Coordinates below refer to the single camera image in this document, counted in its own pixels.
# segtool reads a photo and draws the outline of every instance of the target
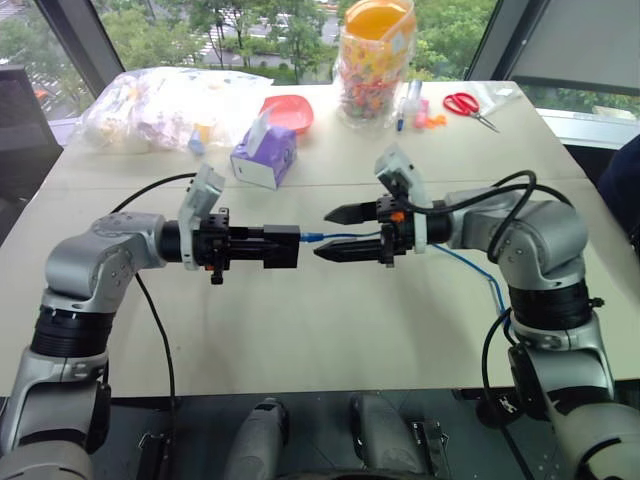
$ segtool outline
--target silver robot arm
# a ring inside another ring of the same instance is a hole
[[[486,252],[521,198],[507,192],[448,209],[491,189],[456,192],[434,201],[429,214],[416,215],[398,200],[423,188],[413,172],[397,147],[387,150],[376,163],[376,175],[392,196],[345,205],[325,217],[340,224],[377,220],[381,238],[333,241],[315,253],[335,262],[377,260],[393,266],[394,256],[423,250],[416,248],[421,240],[414,223],[425,219],[427,243]],[[526,412],[552,422],[574,477],[640,478],[640,414],[614,401],[593,311],[601,301],[589,299],[584,280],[586,244],[584,222],[573,207],[558,201],[528,202],[501,237],[497,263],[509,285],[511,323],[519,340],[509,350],[509,361]]]
[[[223,185],[204,165],[178,221],[113,213],[54,248],[33,340],[0,417],[0,480],[91,478],[88,453],[102,445],[109,426],[110,388],[101,381],[107,340],[138,271],[181,262],[213,271],[219,284],[231,260],[295,268],[297,226],[230,227],[227,209],[209,214]]]

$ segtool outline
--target purple tissue box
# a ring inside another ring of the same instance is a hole
[[[259,145],[253,155],[248,148],[250,134],[251,130],[231,152],[233,172],[238,180],[276,190],[296,159],[296,132],[269,125],[262,140],[256,140]]]

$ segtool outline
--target black cable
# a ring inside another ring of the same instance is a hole
[[[510,327],[511,327],[511,319],[507,317],[504,323],[502,324],[502,333],[504,334],[504,338],[507,339],[507,341],[511,344],[511,346],[515,347],[517,343],[511,336],[511,332],[509,331]]]
[[[167,368],[169,369],[169,418],[171,422],[170,432],[169,432],[169,455],[167,459],[167,467],[169,470],[169,479],[173,478],[173,452],[176,444],[176,383],[175,383],[175,373],[173,371],[173,359],[171,358],[171,348],[169,347],[169,337],[167,337],[167,332],[164,329],[164,325],[160,321],[160,316],[158,315],[158,311],[156,310],[156,306],[153,303],[153,299],[149,294],[149,290],[147,290],[147,286],[142,281],[142,278],[139,274],[136,273],[136,281],[138,285],[140,285],[140,290],[142,290],[142,294],[144,298],[147,299],[147,303],[149,304],[149,308],[151,309],[151,314],[153,315],[153,319],[156,321],[156,325],[158,327],[158,331],[160,332],[160,336],[162,337],[162,344],[164,345],[164,353],[167,357]]]
[[[130,197],[127,197],[125,200],[122,201],[122,203],[120,203],[120,205],[118,205],[116,208],[111,210],[111,213],[118,213],[124,207],[126,207],[131,202],[133,202],[136,198],[144,195],[149,190],[153,190],[154,188],[159,187],[160,185],[164,185],[165,183],[169,183],[169,182],[174,182],[176,180],[182,180],[183,178],[193,178],[195,176],[196,176],[195,173],[181,173],[180,175],[174,175],[172,177],[167,177],[167,178],[163,178],[162,180],[158,180],[157,182],[154,182],[154,183],[152,183],[150,185],[147,185],[144,188],[141,188],[140,190],[138,190],[136,193],[134,193]]]
[[[172,177],[163,178],[162,180],[158,180],[150,185],[147,185],[144,188],[141,188],[133,195],[127,197],[123,200],[116,208],[114,208],[111,213],[118,213],[131,202],[133,202],[138,197],[144,195],[149,190],[153,190],[160,185],[164,185],[165,183],[174,182],[176,180],[182,180],[184,178],[193,178],[195,177],[195,173],[182,173],[180,175],[174,175]],[[164,329],[164,325],[160,320],[160,316],[158,315],[158,311],[156,309],[155,304],[153,303],[153,299],[151,298],[151,294],[147,289],[147,286],[142,281],[142,277],[136,273],[135,275],[136,281],[142,290],[142,294],[144,295],[147,303],[149,304],[149,309],[151,310],[151,314],[153,315],[153,319],[156,322],[156,326],[158,327],[158,331],[160,332],[160,336],[162,337],[162,344],[164,346],[164,353],[167,359],[167,369],[169,371],[169,418],[170,418],[170,427],[169,427],[169,455],[167,459],[167,469],[169,471],[169,479],[173,477],[173,466],[174,466],[174,449],[176,445],[176,383],[175,383],[175,372],[173,370],[173,358],[171,357],[171,348],[169,346],[169,338],[167,337],[167,332]],[[109,379],[109,362],[105,365],[104,372],[102,374],[103,381],[105,383],[108,382]]]
[[[102,370],[102,382],[109,385],[109,359],[107,358],[107,363],[104,364],[104,369]]]
[[[516,445],[516,442],[513,440],[511,433],[509,433],[509,430],[507,429],[507,427],[504,425],[502,421],[502,416],[499,414],[498,408],[496,407],[496,399],[493,396],[493,393],[491,392],[491,386],[489,385],[489,373],[487,371],[488,370],[487,361],[489,357],[489,346],[491,345],[491,339],[493,338],[493,335],[496,333],[496,330],[500,327],[500,325],[504,323],[505,319],[510,314],[511,314],[511,308],[508,308],[504,312],[502,312],[498,317],[498,319],[495,322],[493,322],[493,325],[491,325],[491,328],[489,329],[489,332],[487,333],[487,336],[484,339],[484,344],[482,345],[482,361],[481,361],[482,390],[484,392],[484,397],[489,405],[489,410],[491,411],[491,414],[494,416],[498,424],[498,428],[500,429],[502,436],[507,442],[507,445],[509,446],[511,453],[516,459],[516,462],[518,462],[518,466],[520,467],[520,471],[522,472],[522,475],[527,480],[534,480],[533,474],[531,473],[531,470],[529,469],[529,466],[527,465],[526,460],[522,456],[522,453],[520,452],[520,449]]]
[[[496,233],[493,235],[493,237],[491,237],[491,241],[489,242],[489,246],[487,247],[487,258],[491,263],[498,263],[498,256],[500,254],[498,250],[498,245],[500,244],[500,240],[502,240],[502,237],[504,236],[504,233],[507,231],[507,228],[509,228],[509,225],[511,225],[513,220],[516,218],[516,216],[520,213],[522,208],[531,198],[531,194],[533,193],[533,190],[536,188],[536,185],[538,184],[538,179],[536,178],[536,174],[533,173],[531,170],[522,170],[520,172],[516,172],[512,175],[509,175],[508,177],[505,177],[499,182],[496,182],[493,184],[494,187],[500,187],[503,184],[520,176],[529,177],[529,183],[527,184],[527,188],[525,188],[525,191],[522,194],[522,197],[520,197],[520,200],[518,200],[518,202],[509,212],[509,214],[500,223],[500,225],[496,229]]]
[[[475,205],[476,203],[479,203],[488,198],[495,197],[497,195],[502,195],[503,193],[513,192],[515,190],[525,190],[527,186],[528,184],[526,183],[514,183],[512,185],[505,185],[504,187],[498,187],[494,190],[489,190],[487,192],[481,193],[480,195],[476,195],[475,197],[471,197],[461,202],[454,203],[453,205],[445,205],[444,207],[419,207],[418,205],[414,205],[409,200],[407,200],[406,197],[396,197],[395,200],[402,208],[410,212],[421,213],[423,215],[444,215],[453,213],[466,207],[470,207],[471,205]],[[560,200],[562,203],[573,206],[571,205],[571,202],[567,197],[551,187],[548,187],[546,185],[536,185],[534,190],[540,190],[541,192],[548,193],[549,195],[552,195]]]

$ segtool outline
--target blue cable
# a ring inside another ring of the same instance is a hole
[[[371,232],[371,233],[316,233],[316,232],[304,232],[300,234],[300,242],[303,243],[315,243],[321,242],[322,240],[326,240],[327,238],[364,238],[364,237],[372,237],[374,235],[378,235],[380,231]],[[447,255],[452,256],[456,260],[460,260],[465,265],[473,268],[480,275],[489,280],[489,283],[493,286],[496,297],[498,299],[498,307],[500,308],[500,313],[506,310],[506,306],[504,303],[504,297],[502,296],[502,290],[500,289],[500,285],[498,281],[495,279],[493,275],[491,275],[486,270],[482,269],[471,260],[463,257],[462,255],[457,254],[456,252],[449,250],[448,248],[441,247],[440,245],[431,245],[433,248],[437,248],[441,252],[446,253]]]
[[[364,238],[379,235],[380,230],[371,233],[315,233],[305,232],[300,234],[300,241],[303,243],[321,242],[327,238]]]
[[[478,272],[480,275],[482,275],[487,280],[489,280],[489,283],[491,283],[491,285],[493,285],[493,288],[496,291],[496,297],[498,298],[498,306],[500,307],[500,313],[503,313],[506,310],[506,307],[505,307],[505,304],[504,304],[504,298],[502,297],[502,290],[500,289],[500,285],[498,284],[498,281],[495,279],[495,277],[493,275],[491,275],[486,270],[483,270],[482,268],[480,268],[478,265],[473,263],[471,260],[463,257],[462,255],[458,255],[456,252],[454,252],[452,250],[449,250],[448,248],[441,247],[440,245],[432,245],[432,247],[437,248],[438,250],[440,250],[441,252],[446,253],[447,255],[451,255],[452,257],[456,258],[457,260],[460,260],[462,263],[470,266],[476,272]]]

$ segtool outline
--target red plate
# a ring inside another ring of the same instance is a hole
[[[260,113],[272,108],[269,123],[295,130],[300,135],[313,123],[313,110],[306,98],[300,95],[278,95],[268,97]]]

